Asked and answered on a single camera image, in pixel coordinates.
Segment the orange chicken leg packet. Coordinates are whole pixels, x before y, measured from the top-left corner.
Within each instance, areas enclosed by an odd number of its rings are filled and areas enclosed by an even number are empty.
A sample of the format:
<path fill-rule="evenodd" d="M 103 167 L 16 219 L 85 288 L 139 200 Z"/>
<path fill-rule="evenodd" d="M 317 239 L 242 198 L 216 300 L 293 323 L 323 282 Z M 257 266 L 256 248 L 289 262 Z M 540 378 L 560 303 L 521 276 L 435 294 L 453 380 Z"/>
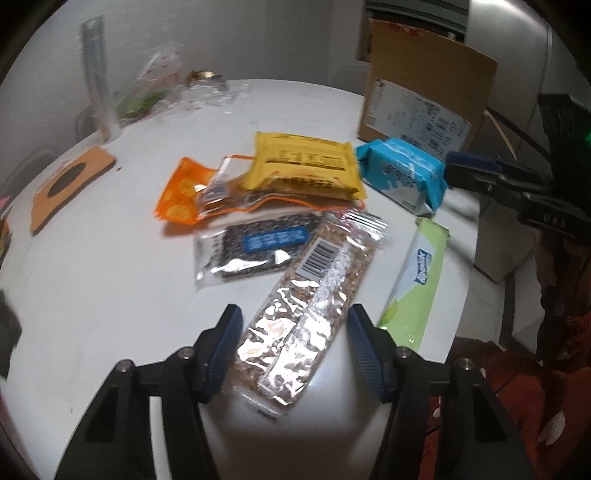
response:
<path fill-rule="evenodd" d="M 212 169 L 188 157 L 182 158 L 156 203 L 154 217 L 181 226 L 195 226 L 229 213 L 252 213 L 266 204 L 297 205 L 320 212 L 366 207 L 362 200 L 246 190 L 242 180 L 252 161 L 252 156 L 228 155 L 217 169 Z"/>

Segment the white chair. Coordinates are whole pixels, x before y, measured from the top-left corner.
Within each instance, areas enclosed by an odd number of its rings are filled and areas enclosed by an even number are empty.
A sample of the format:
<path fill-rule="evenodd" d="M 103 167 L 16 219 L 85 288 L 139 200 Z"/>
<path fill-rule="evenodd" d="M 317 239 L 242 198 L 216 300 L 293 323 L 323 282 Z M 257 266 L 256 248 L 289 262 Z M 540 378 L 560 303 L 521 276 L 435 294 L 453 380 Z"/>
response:
<path fill-rule="evenodd" d="M 361 64 L 342 66 L 335 74 L 332 87 L 363 96 L 369 81 L 370 64 L 362 62 Z"/>

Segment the clear peanut brittle bar packet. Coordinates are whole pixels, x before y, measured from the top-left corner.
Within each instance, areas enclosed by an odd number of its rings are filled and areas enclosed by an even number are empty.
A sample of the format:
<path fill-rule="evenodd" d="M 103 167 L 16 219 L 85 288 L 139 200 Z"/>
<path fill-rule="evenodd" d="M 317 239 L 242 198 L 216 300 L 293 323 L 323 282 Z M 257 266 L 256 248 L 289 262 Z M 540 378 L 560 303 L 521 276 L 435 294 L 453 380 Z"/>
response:
<path fill-rule="evenodd" d="M 388 234 L 367 211 L 322 216 L 245 329 L 229 371 L 232 394 L 273 420 L 300 399 Z"/>

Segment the green Alpenliebe candy pack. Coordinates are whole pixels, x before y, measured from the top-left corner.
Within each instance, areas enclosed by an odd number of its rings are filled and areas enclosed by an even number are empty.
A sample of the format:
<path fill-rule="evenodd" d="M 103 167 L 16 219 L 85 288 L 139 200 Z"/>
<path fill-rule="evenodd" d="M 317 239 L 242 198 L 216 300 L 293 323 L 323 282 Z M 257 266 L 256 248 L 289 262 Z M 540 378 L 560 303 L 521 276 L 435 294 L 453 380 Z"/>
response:
<path fill-rule="evenodd" d="M 398 346 L 418 352 L 435 300 L 449 230 L 428 218 L 416 220 L 417 230 L 408 248 L 378 327 Z"/>

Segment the brown cardboard box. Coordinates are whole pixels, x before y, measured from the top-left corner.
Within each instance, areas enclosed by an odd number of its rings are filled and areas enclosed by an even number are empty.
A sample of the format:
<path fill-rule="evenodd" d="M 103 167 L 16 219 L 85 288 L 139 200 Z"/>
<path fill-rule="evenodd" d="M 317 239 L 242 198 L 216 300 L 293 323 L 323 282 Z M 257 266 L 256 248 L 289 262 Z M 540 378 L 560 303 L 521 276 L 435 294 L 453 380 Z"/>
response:
<path fill-rule="evenodd" d="M 370 23 L 370 74 L 358 138 L 401 139 L 443 160 L 468 149 L 484 119 L 498 63 L 436 33 Z"/>

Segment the blue wafer packet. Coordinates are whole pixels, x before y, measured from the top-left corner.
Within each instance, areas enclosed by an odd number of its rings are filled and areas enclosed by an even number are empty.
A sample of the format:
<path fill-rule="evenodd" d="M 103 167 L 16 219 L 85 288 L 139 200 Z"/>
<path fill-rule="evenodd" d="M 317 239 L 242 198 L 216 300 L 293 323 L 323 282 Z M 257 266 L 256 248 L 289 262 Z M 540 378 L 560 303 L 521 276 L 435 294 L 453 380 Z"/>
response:
<path fill-rule="evenodd" d="M 432 216 L 443 203 L 444 164 L 400 139 L 356 148 L 363 182 L 416 216 Z"/>

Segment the gold foil wrapper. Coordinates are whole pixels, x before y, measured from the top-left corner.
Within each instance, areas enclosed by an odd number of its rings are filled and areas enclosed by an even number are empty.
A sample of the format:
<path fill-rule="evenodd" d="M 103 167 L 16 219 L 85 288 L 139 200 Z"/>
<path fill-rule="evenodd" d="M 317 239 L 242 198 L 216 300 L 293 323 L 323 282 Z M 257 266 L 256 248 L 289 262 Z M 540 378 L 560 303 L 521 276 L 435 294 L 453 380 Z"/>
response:
<path fill-rule="evenodd" d="M 226 80 L 221 74 L 216 74 L 209 70 L 191 70 L 187 74 L 184 84 L 187 88 L 194 86 L 208 86 L 224 90 L 228 87 Z"/>

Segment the clear crumpled plastic wrapper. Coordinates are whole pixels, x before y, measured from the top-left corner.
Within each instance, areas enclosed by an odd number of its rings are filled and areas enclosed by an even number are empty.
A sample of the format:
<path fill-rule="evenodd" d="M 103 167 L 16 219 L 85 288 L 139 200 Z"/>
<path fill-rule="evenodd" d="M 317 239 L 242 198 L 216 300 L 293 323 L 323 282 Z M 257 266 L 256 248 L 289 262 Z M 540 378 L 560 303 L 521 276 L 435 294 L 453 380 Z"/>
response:
<path fill-rule="evenodd" d="M 182 48 L 167 44 L 157 49 L 116 103 L 118 119 L 123 125 L 139 120 L 188 112 L 204 106 L 228 106 L 239 96 L 252 92 L 252 84 L 230 83 L 224 90 L 208 86 L 187 88 L 184 80 Z"/>

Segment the black sesame bar packet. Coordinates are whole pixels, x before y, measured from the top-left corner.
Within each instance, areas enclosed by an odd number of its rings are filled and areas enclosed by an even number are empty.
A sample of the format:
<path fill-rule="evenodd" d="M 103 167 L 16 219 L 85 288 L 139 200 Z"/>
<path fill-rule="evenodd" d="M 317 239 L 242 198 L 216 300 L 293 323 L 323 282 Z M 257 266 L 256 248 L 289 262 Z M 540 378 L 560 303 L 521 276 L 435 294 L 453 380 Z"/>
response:
<path fill-rule="evenodd" d="M 195 288 L 287 269 L 321 223 L 322 215 L 311 211 L 273 213 L 197 234 Z"/>

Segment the clear tall plastic tube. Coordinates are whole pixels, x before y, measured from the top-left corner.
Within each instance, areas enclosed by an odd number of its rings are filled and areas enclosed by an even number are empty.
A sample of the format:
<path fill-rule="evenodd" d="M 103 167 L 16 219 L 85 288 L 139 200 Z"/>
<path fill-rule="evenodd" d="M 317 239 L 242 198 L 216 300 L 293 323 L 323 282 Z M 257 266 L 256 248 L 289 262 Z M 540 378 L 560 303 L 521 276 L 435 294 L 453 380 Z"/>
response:
<path fill-rule="evenodd" d="M 80 26 L 82 65 L 93 120 L 104 143 L 121 135 L 115 102 L 107 79 L 104 17 L 98 16 Z"/>

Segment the orange toast-shaped coaster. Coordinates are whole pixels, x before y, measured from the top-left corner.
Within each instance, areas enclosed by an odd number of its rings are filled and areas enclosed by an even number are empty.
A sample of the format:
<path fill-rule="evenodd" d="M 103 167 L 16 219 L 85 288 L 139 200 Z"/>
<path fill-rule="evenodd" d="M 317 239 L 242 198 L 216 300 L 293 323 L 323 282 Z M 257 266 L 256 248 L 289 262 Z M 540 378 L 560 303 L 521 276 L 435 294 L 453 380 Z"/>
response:
<path fill-rule="evenodd" d="M 34 196 L 31 234 L 37 235 L 60 209 L 115 164 L 114 155 L 99 146 L 93 146 L 58 170 Z"/>

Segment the yellow snack packet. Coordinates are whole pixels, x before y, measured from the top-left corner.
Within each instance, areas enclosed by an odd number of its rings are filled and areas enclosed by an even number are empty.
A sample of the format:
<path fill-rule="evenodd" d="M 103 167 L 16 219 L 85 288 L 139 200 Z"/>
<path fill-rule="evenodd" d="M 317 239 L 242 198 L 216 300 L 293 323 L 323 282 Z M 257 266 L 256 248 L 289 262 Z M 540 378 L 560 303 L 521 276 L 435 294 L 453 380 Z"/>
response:
<path fill-rule="evenodd" d="M 280 132 L 256 134 L 249 191 L 273 191 L 345 201 L 367 198 L 351 143 Z"/>

